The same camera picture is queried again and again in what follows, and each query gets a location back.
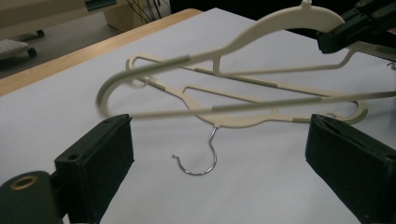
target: white table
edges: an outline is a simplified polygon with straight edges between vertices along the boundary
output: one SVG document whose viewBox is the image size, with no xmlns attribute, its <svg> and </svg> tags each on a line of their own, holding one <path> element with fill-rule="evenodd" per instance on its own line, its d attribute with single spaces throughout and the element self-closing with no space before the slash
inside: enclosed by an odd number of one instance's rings
<svg viewBox="0 0 396 224">
<path fill-rule="evenodd" d="M 88 62 L 0 98 L 0 183 L 25 172 L 54 171 L 54 159 L 101 118 L 94 106 L 100 86 L 122 71 L 131 55 L 164 58 L 222 47 L 254 21 L 219 9 L 115 49 Z M 321 55 L 316 41 L 282 31 L 226 56 L 224 69 L 293 66 L 339 62 L 345 52 Z M 389 62 L 357 54 L 335 71 L 255 76 L 328 91 L 363 93 L 393 91 L 395 71 Z M 200 64 L 209 67 L 210 63 Z M 177 69 L 160 76 L 175 88 L 199 84 L 263 100 L 305 96 L 241 84 Z M 203 105 L 233 102 L 191 91 Z M 396 148 L 396 101 L 367 101 L 367 117 L 354 124 Z M 119 113 L 185 109 L 175 97 L 146 87 L 122 87 L 111 98 Z M 348 113 L 348 103 L 283 109 L 312 114 L 328 110 Z M 132 120 L 134 158 L 129 174 L 102 223 L 359 223 L 306 163 L 308 124 L 264 122 L 244 129 L 220 128 L 213 140 L 218 164 L 209 174 L 182 173 L 172 154 L 193 171 L 210 166 L 207 139 L 212 125 L 196 117 Z"/>
</svg>

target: floor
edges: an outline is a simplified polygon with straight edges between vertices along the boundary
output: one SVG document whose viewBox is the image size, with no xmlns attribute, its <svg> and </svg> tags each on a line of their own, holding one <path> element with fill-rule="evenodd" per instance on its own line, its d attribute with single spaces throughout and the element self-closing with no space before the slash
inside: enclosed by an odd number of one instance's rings
<svg viewBox="0 0 396 224">
<path fill-rule="evenodd" d="M 11 38 L 28 43 L 35 48 L 37 55 L 31 58 L 26 52 L 0 60 L 0 78 L 11 76 L 121 33 L 106 24 L 103 13 L 92 14 L 43 31 L 45 35 L 42 37 L 37 33 L 30 33 Z"/>
</svg>

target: hanger hook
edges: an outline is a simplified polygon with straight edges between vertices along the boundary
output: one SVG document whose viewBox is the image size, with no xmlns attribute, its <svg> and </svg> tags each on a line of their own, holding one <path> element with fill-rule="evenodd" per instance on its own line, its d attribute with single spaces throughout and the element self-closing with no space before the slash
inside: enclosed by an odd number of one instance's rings
<svg viewBox="0 0 396 224">
<path fill-rule="evenodd" d="M 212 164 L 211 167 L 209 167 L 209 169 L 207 169 L 207 170 L 205 170 L 205 171 L 203 171 L 201 173 L 191 172 L 191 171 L 187 170 L 186 168 L 184 168 L 184 166 L 181 164 L 180 157 L 178 155 L 175 155 L 175 154 L 172 155 L 172 158 L 177 159 L 178 166 L 180 167 L 180 169 L 184 173 L 186 173 L 188 175 L 205 175 L 205 174 L 211 172 L 213 170 L 213 168 L 215 168 L 216 162 L 218 161 L 218 155 L 216 154 L 216 150 L 213 148 L 212 140 L 213 140 L 213 137 L 215 136 L 216 130 L 218 128 L 219 127 L 215 127 L 213 129 L 213 132 L 212 132 L 212 134 L 210 135 L 210 138 L 209 138 L 209 146 L 210 146 L 210 149 L 212 149 L 212 153 L 213 153 L 213 164 Z"/>
</svg>

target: wooden table edge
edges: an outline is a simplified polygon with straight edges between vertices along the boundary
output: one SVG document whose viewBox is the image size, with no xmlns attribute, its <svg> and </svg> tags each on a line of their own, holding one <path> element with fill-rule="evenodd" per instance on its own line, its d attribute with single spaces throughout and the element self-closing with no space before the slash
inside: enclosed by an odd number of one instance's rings
<svg viewBox="0 0 396 224">
<path fill-rule="evenodd" d="M 202 13 L 202 11 L 197 9 L 184 9 L 160 20 L 137 27 L 131 31 L 110 37 L 109 39 L 90 45 L 84 49 L 76 50 L 60 58 L 42 63 L 9 77 L 4 77 L 0 79 L 0 96 L 26 87 L 46 77 L 60 73 L 67 68 L 84 63 L 94 57 L 134 42 L 144 36 L 154 34 L 161 29 L 184 21 L 200 13 Z"/>
</svg>

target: cream hanger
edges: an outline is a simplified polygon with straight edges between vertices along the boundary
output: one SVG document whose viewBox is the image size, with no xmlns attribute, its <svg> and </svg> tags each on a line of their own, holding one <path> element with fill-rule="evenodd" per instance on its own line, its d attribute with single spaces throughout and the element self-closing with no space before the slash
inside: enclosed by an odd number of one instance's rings
<svg viewBox="0 0 396 224">
<path fill-rule="evenodd" d="M 311 6 L 310 0 L 303 0 L 297 7 L 289 7 L 277 12 L 271 13 L 258 20 L 237 36 L 231 43 L 220 49 L 213 49 L 196 55 L 185 55 L 175 59 L 166 60 L 149 66 L 137 67 L 131 71 L 124 71 L 108 79 L 98 92 L 96 103 L 101 111 L 107 112 L 106 102 L 111 92 L 113 92 L 122 83 L 131 83 L 138 77 L 149 76 L 154 73 L 160 73 L 189 64 L 200 63 L 202 61 L 213 61 L 213 72 L 216 76 L 241 76 L 252 74 L 267 74 L 274 72 L 292 72 L 292 71 L 311 71 L 334 69 L 343 66 L 352 57 L 355 50 L 351 50 L 343 61 L 339 64 L 326 64 L 304 68 L 286 68 L 279 70 L 261 70 L 261 71 L 242 71 L 231 74 L 221 73 L 219 70 L 221 56 L 232 53 L 237 49 L 250 44 L 251 42 L 271 34 L 272 32 L 294 28 L 305 28 L 327 33 L 338 25 L 344 23 L 344 20 L 335 12 L 324 7 Z"/>
<path fill-rule="evenodd" d="M 134 62 L 137 59 L 145 59 L 145 60 L 149 60 L 152 62 L 160 62 L 161 60 L 158 58 L 154 58 L 152 56 L 142 56 L 142 55 L 135 55 L 133 57 L 131 57 L 130 59 L 127 60 L 126 62 L 126 69 L 130 70 L 134 68 Z M 192 71 L 196 71 L 196 72 L 200 72 L 203 74 L 207 74 L 207 75 L 212 75 L 213 74 L 210 71 L 207 71 L 205 69 L 199 68 L 199 67 L 183 67 L 185 69 L 188 70 L 192 70 Z M 289 91 L 298 91 L 298 92 L 305 92 L 305 93 L 311 93 L 311 94 L 315 94 L 315 95 L 335 95 L 339 93 L 334 93 L 334 92 L 329 92 L 329 91 L 320 91 L 320 90 L 314 90 L 314 89 L 308 89 L 308 88 L 304 88 L 304 87 L 298 87 L 298 86 L 291 86 L 291 85 L 287 85 L 287 84 L 280 84 L 280 83 L 275 83 L 275 82 L 266 82 L 263 80 L 257 80 L 257 79 L 253 79 L 253 78 L 248 78 L 248 77 L 226 77 L 229 79 L 234 79 L 237 81 L 242 81 L 242 82 L 247 82 L 247 83 L 251 83 L 251 84 L 255 84 L 255 85 L 261 85 L 261 86 L 266 86 L 266 87 L 270 87 L 270 88 L 280 88 L 283 90 L 289 90 Z M 181 99 L 185 105 L 187 106 L 187 108 L 189 110 L 200 110 L 203 107 L 201 105 L 199 105 L 197 102 L 195 102 L 192 98 L 190 98 L 190 96 L 188 96 L 187 94 L 185 94 L 185 90 L 187 89 L 195 89 L 198 91 L 206 91 L 206 92 L 211 92 L 217 95 L 222 95 L 222 96 L 227 96 L 227 97 L 231 97 L 234 99 L 239 99 L 242 101 L 246 101 L 246 102 L 251 102 L 251 103 L 259 103 L 262 102 L 259 99 L 253 99 L 251 97 L 246 97 L 246 96 L 241 96 L 239 94 L 233 94 L 233 93 L 229 93 L 229 92 L 224 92 L 224 91 L 215 91 L 215 90 L 210 90 L 210 89 L 205 89 L 202 87 L 197 87 L 197 86 L 185 86 L 183 88 L 182 91 L 176 90 L 172 87 L 166 86 L 164 84 L 162 84 L 161 82 L 159 82 L 156 78 L 154 77 L 139 77 L 138 78 L 140 81 L 142 81 L 144 83 L 144 85 L 136 85 L 136 87 L 144 87 L 145 85 L 150 85 L 160 91 L 165 91 L 169 94 L 172 94 L 174 96 L 176 96 L 177 98 Z M 355 111 L 351 116 L 348 117 L 341 117 L 339 115 L 336 115 L 334 113 L 328 113 L 326 115 L 331 115 L 335 118 L 338 119 L 343 119 L 345 121 L 348 121 L 350 123 L 352 122 L 357 122 L 361 119 L 363 119 L 365 117 L 365 115 L 367 114 L 367 104 L 365 102 L 356 102 L 358 109 L 357 111 Z M 269 115 L 256 115 L 256 116 L 249 116 L 249 117 L 243 117 L 243 118 L 233 118 L 233 117 L 229 117 L 229 116 L 224 116 L 221 114 L 204 114 L 204 115 L 197 115 L 198 118 L 209 122 L 211 124 L 214 125 L 214 130 L 213 133 L 210 136 L 209 139 L 209 146 L 211 148 L 211 151 L 213 153 L 213 163 L 212 166 L 210 166 L 208 169 L 206 169 L 203 172 L 192 172 L 188 169 L 186 169 L 180 160 L 180 157 L 177 155 L 172 155 L 172 157 L 174 159 L 177 159 L 177 163 L 179 168 L 186 174 L 188 175 L 205 175 L 207 173 L 209 173 L 210 171 L 212 171 L 217 163 L 217 153 L 216 150 L 214 149 L 213 145 L 212 145 L 212 140 L 213 137 L 216 133 L 216 130 L 220 127 L 230 127 L 230 128 L 244 128 L 244 127 L 249 127 L 252 125 L 256 125 L 262 122 L 265 122 L 267 120 L 282 120 L 282 121 L 290 121 L 290 122 L 309 122 L 310 117 L 294 117 L 291 115 L 282 115 L 279 114 L 277 112 L 276 108 L 272 108 L 272 113 Z"/>
</svg>

